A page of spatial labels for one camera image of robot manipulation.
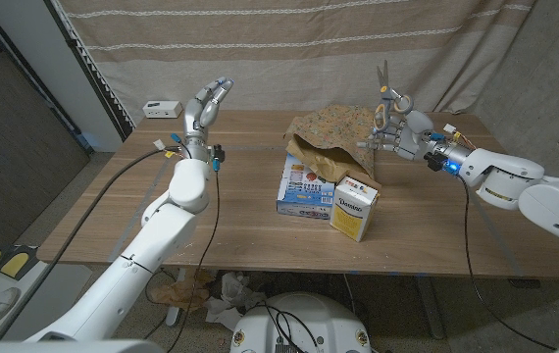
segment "box label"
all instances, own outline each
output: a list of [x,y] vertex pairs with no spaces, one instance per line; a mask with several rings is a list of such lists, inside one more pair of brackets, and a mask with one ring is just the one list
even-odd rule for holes
[[356,240],[362,225],[362,217],[352,216],[338,205],[334,205],[334,220],[331,225]]

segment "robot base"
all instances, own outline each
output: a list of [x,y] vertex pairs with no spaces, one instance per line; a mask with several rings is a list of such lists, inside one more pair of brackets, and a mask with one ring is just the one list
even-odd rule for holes
[[[360,320],[351,311],[323,295],[285,293],[268,299],[267,304],[293,314],[312,332],[318,342],[318,350],[305,327],[289,315],[285,316],[292,341],[304,352],[371,352],[367,331]],[[277,311],[269,310],[275,318]],[[279,316],[278,325],[288,334],[283,316]],[[285,338],[280,337],[264,306],[251,309],[240,319],[230,344],[231,353],[296,352]]]

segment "brown paper bag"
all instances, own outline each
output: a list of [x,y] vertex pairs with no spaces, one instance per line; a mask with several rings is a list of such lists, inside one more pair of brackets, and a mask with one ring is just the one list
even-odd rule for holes
[[373,150],[356,146],[372,125],[373,112],[367,108],[331,105],[293,119],[286,151],[327,181],[340,181],[348,170],[374,178]]
[[186,271],[182,281],[177,281],[170,285],[161,285],[149,291],[151,300],[157,303],[168,304],[183,310],[187,309],[192,294],[190,311],[195,311],[203,306],[210,297],[210,291],[205,285],[215,278],[205,270],[199,270],[197,284],[192,294],[194,284],[194,271]]

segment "blue light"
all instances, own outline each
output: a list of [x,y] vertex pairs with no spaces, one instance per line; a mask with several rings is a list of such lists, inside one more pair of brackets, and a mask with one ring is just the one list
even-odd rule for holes
[[460,170],[460,166],[450,160],[447,160],[443,164],[443,170],[456,176],[458,175],[458,170]]

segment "wooden table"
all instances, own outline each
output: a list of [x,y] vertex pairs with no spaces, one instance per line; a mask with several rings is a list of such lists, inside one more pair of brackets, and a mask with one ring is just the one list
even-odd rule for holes
[[[418,276],[467,276],[463,215],[465,193],[459,180],[435,173],[424,162],[407,162],[389,152],[376,152],[376,179],[381,198],[369,230],[360,243],[333,229],[328,221],[279,215],[276,196],[291,120],[307,112],[222,111],[209,143],[227,153],[219,173],[221,217],[205,268],[329,272]],[[472,115],[429,114],[436,128],[451,123],[482,148],[504,152]],[[148,120],[123,144],[85,190],[71,211],[38,250],[50,261],[105,182],[122,166],[154,148],[171,132],[181,132],[181,119]],[[138,214],[167,189],[177,158],[161,154],[133,167],[110,188],[62,258],[66,263],[106,264],[140,229]],[[193,266],[212,232],[213,199],[199,216],[199,226],[181,253],[166,265]],[[559,239],[531,224],[519,212],[483,208],[501,235],[495,237],[471,204],[469,236],[475,273],[480,277],[559,278]]]

